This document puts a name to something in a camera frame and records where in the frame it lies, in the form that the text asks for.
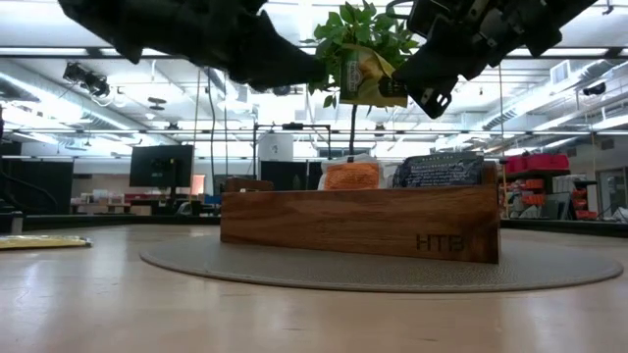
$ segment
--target wooden table surface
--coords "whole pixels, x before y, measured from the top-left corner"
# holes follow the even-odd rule
[[[0,253],[0,352],[626,352],[628,280],[557,290],[371,294],[191,277],[137,251],[217,227],[127,226],[91,249]],[[510,230],[628,265],[628,240]]]

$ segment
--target wooden planter box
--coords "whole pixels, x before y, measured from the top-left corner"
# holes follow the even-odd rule
[[[494,173],[477,186],[227,192],[221,241],[496,264]]]

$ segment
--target computer monitor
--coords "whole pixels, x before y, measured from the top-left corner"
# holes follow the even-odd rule
[[[133,147],[131,187],[190,187],[193,146]]]

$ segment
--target round mat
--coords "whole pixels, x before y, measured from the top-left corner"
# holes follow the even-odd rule
[[[142,251],[153,265],[191,275],[288,287],[385,292],[543,289],[617,277],[622,266],[585,251],[503,240],[499,265],[221,243],[167,241]]]

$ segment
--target robotic arm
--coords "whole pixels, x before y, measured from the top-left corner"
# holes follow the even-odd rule
[[[413,1],[408,28],[427,42],[394,73],[435,119],[458,76],[472,79],[526,45],[534,57],[559,43],[560,28],[596,0]],[[257,90],[321,80],[322,63],[280,37],[266,0],[59,0],[68,17],[137,63],[143,48],[229,72]]]

